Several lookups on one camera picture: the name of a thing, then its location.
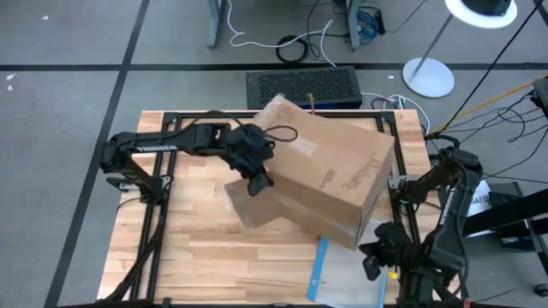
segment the white lamp base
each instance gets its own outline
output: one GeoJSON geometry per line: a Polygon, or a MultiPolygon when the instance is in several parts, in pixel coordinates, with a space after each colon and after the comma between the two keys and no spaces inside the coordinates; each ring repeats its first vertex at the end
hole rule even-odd
{"type": "Polygon", "coordinates": [[[427,98],[441,98],[455,87],[451,70],[440,61],[427,58],[417,74],[413,72],[421,58],[410,60],[403,67],[403,80],[414,92],[427,98]]]}

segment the paper sheet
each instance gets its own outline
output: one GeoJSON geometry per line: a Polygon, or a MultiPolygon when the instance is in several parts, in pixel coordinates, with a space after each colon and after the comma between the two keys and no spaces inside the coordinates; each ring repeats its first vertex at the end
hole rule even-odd
{"type": "MultiPolygon", "coordinates": [[[[489,188],[487,183],[485,181],[481,181],[472,197],[472,203],[470,204],[470,208],[468,209],[468,216],[476,215],[484,210],[489,210],[491,208],[491,201],[489,200],[490,192],[491,189],[489,188]]],[[[477,234],[470,234],[468,237],[471,238],[490,233],[493,233],[493,231],[486,230],[478,232],[477,234]]]]}

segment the wooden table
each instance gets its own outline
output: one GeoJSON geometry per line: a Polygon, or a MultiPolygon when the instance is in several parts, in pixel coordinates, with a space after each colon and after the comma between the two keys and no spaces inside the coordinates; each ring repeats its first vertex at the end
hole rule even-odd
{"type": "MultiPolygon", "coordinates": [[[[414,110],[397,110],[395,115],[407,172],[423,175],[430,169],[430,162],[419,118],[414,110]]],[[[163,116],[163,111],[143,111],[137,131],[160,131],[163,116]]],[[[371,119],[336,121],[377,130],[371,119]]],[[[152,172],[154,154],[134,155],[134,159],[152,172]]],[[[310,303],[306,293],[316,257],[317,235],[300,230],[284,218],[246,230],[223,188],[225,183],[238,178],[218,158],[177,153],[156,302],[170,297],[173,303],[310,303]]],[[[136,196],[137,192],[124,193],[121,202],[136,196]]],[[[432,192],[428,202],[438,204],[437,194],[432,192]]],[[[133,264],[144,213],[145,206],[138,201],[125,204],[118,211],[98,298],[112,292],[133,264]]],[[[428,205],[418,210],[417,222],[423,239],[436,225],[438,216],[439,210],[428,205]]],[[[392,219],[388,193],[373,217],[392,219]]],[[[147,276],[145,269],[141,286],[146,285],[147,276]]],[[[394,303],[398,290],[397,280],[389,279],[386,303],[394,303]]]]}

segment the desk leg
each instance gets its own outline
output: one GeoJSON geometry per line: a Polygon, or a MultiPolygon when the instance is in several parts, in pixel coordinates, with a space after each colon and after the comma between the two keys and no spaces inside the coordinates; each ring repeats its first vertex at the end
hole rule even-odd
{"type": "Polygon", "coordinates": [[[346,19],[348,23],[348,32],[350,33],[350,49],[355,51],[360,47],[360,35],[358,34],[358,7],[360,6],[360,0],[347,0],[346,1],[346,19]]]}
{"type": "Polygon", "coordinates": [[[209,13],[211,15],[209,34],[207,36],[207,47],[215,48],[217,45],[217,36],[221,27],[221,15],[223,13],[224,0],[207,0],[209,13]]]}

